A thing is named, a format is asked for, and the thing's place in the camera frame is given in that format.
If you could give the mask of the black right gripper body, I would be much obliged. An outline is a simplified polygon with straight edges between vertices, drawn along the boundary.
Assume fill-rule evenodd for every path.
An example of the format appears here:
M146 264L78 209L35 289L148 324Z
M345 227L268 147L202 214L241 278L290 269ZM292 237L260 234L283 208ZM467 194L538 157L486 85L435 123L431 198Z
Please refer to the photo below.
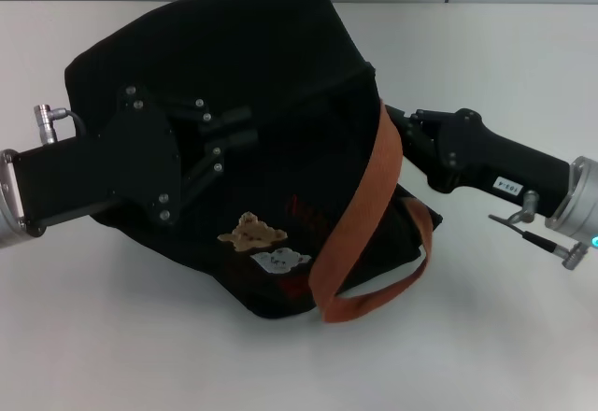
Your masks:
M568 192L569 163L492 132L473 110L428 111L426 131L436 159L427 180L436 191L470 187L518 206L535 191L542 216L552 215Z

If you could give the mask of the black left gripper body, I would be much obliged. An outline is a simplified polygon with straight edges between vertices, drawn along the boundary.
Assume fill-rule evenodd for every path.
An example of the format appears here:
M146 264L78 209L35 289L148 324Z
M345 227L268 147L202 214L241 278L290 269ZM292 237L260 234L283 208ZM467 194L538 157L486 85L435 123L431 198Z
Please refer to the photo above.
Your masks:
M117 96L100 130L65 108L38 105L41 147L11 154L11 230L39 237L49 226L130 206L153 226L180 215L181 168L170 121L140 85Z

